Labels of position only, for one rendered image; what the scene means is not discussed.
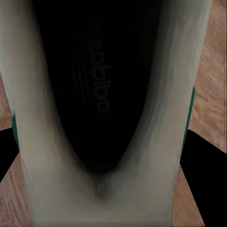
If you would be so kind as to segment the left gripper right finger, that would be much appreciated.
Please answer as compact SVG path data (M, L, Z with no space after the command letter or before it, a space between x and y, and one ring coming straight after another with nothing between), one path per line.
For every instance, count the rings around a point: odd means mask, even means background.
M180 159L206 227L227 227L227 154L187 130Z

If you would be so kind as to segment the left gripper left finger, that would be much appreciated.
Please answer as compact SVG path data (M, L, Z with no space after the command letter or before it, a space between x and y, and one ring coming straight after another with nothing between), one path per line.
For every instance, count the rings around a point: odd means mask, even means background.
M19 153L13 129L0 131L0 183Z

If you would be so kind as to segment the gym shoe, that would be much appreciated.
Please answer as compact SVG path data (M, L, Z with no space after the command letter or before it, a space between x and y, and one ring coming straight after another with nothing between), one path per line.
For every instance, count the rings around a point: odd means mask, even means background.
M172 227L211 4L0 0L33 227Z

